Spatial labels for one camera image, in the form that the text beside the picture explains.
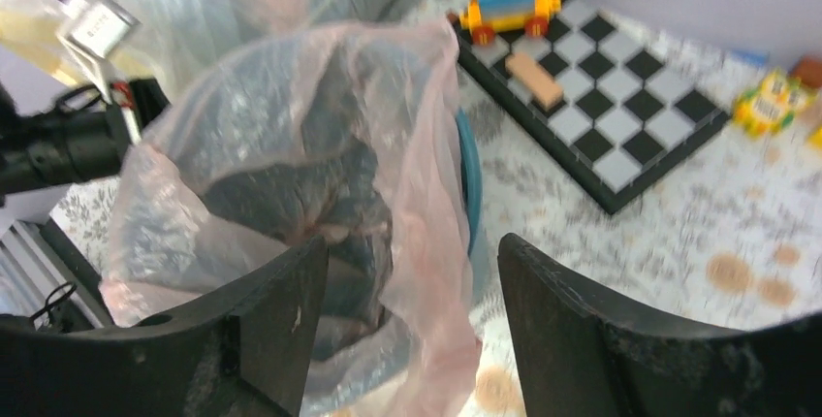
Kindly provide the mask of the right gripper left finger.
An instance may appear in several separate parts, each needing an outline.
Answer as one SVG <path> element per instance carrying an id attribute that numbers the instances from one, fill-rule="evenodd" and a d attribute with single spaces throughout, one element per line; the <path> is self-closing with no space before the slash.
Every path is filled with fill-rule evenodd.
<path id="1" fill-rule="evenodd" d="M 5 416 L 296 416 L 329 252 L 319 237 L 130 328 L 1 325 Z"/>

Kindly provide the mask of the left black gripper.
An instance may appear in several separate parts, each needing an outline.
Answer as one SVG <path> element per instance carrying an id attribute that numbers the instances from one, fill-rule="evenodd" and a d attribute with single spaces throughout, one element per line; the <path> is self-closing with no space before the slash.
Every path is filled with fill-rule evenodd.
<path id="1" fill-rule="evenodd" d="M 156 78 L 110 84 L 109 138 L 113 144 L 137 144 L 142 130 L 169 104 Z"/>

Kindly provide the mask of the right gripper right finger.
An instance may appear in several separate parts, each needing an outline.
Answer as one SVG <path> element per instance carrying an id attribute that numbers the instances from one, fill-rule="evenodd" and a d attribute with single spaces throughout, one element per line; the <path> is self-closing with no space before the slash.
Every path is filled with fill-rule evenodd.
<path id="1" fill-rule="evenodd" d="M 509 234 L 498 267 L 530 416 L 817 416 L 821 317 L 754 331 L 632 300 Z"/>

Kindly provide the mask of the teal plastic trash bin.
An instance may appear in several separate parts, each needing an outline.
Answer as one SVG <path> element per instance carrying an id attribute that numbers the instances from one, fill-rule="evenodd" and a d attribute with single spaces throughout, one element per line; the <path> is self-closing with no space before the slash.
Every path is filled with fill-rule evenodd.
<path id="1" fill-rule="evenodd" d="M 378 329 L 358 333 L 349 317 L 322 317 L 318 355 L 310 367 L 303 416 L 455 416 L 474 387 L 480 340 L 468 324 L 490 287 L 492 270 L 481 223 L 480 160 L 464 112 L 457 114 L 465 212 L 470 230 L 466 262 L 471 300 L 447 318 L 434 339 L 420 339 L 384 310 Z"/>

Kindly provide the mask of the pink trash bag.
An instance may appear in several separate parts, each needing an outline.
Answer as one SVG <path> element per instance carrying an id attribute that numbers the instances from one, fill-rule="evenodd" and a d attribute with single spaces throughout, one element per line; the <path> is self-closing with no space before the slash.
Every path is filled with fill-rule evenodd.
<path id="1" fill-rule="evenodd" d="M 100 290 L 133 326 L 320 236 L 322 317 L 434 339 L 471 300 L 445 20 L 354 21 L 222 58 L 143 132 L 120 175 Z"/>

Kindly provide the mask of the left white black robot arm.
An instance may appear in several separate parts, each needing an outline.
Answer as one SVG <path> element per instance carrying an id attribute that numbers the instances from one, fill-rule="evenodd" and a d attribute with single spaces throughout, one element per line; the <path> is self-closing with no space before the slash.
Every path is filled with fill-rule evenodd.
<path id="1" fill-rule="evenodd" d="M 110 102 L 87 83 L 56 97 L 49 110 L 29 116 L 18 114 L 12 96 L 1 90 L 2 205 L 9 195 L 120 172 L 130 145 L 120 107 L 130 106 L 142 129 L 169 101 L 154 78 L 118 81 L 110 87 Z"/>

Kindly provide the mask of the floral patterned table mat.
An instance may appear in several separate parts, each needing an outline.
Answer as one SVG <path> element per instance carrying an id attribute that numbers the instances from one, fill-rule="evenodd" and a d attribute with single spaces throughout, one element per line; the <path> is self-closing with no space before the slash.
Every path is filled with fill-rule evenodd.
<path id="1" fill-rule="evenodd" d="M 461 0 L 411 0 L 407 20 Z M 606 14 L 730 104 L 765 73 L 718 48 Z M 483 218 L 492 265 L 517 233 L 555 260 L 640 302 L 698 321 L 755 329 L 821 310 L 821 153 L 805 118 L 775 137 L 722 134 L 618 215 L 608 217 L 529 136 L 459 75 L 483 161 Z M 52 218 L 99 270 L 108 258 L 116 179 L 72 187 Z M 458 416 L 525 416 L 498 279 L 471 322 L 483 342 L 477 388 Z"/>

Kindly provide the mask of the black white checkerboard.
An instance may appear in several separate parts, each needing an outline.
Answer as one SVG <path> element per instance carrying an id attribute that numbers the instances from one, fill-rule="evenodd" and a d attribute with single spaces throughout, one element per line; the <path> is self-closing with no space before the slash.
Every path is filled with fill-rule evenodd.
<path id="1" fill-rule="evenodd" d="M 716 136 L 729 121 L 695 83 L 583 0 L 541 39 L 514 31 L 487 47 L 457 31 L 459 65 L 608 214 L 616 214 Z M 544 110 L 505 69 L 532 56 L 562 87 Z"/>

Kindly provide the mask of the light wooden block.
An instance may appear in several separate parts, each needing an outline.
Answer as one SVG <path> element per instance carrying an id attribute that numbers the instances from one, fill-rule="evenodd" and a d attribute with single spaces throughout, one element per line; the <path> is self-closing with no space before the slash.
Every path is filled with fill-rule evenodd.
<path id="1" fill-rule="evenodd" d="M 514 52 L 506 57 L 504 66 L 512 79 L 512 91 L 525 104 L 536 102 L 547 112 L 563 99 L 562 87 L 531 56 Z"/>

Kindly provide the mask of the yellow toy figure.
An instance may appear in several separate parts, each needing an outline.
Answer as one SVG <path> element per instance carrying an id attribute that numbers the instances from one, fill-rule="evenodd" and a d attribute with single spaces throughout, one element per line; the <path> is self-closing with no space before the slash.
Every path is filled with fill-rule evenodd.
<path id="1" fill-rule="evenodd" d="M 774 69 L 741 93 L 733 121 L 753 138 L 776 135 L 806 115 L 814 129 L 806 143 L 821 149 L 821 57 L 803 56 L 789 71 Z"/>

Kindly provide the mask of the colourful toy block train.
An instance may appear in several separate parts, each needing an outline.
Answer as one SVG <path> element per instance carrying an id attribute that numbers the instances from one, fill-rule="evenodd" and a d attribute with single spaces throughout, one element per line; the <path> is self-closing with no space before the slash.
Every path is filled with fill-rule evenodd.
<path id="1" fill-rule="evenodd" d="M 521 30 L 538 38 L 548 34 L 551 19 L 561 10 L 561 0 L 470 0 L 456 15 L 476 46 L 488 46 L 504 32 Z"/>

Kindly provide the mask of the aluminium frame rail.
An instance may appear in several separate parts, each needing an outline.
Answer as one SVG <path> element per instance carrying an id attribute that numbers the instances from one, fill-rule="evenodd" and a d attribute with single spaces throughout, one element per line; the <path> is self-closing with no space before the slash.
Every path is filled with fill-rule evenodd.
<path id="1" fill-rule="evenodd" d="M 54 220 L 13 221 L 1 228 L 1 275 L 19 293 L 24 311 L 42 307 L 53 289 L 76 284 L 71 307 L 81 325 L 105 328 L 113 321 L 99 291 L 101 276 Z"/>

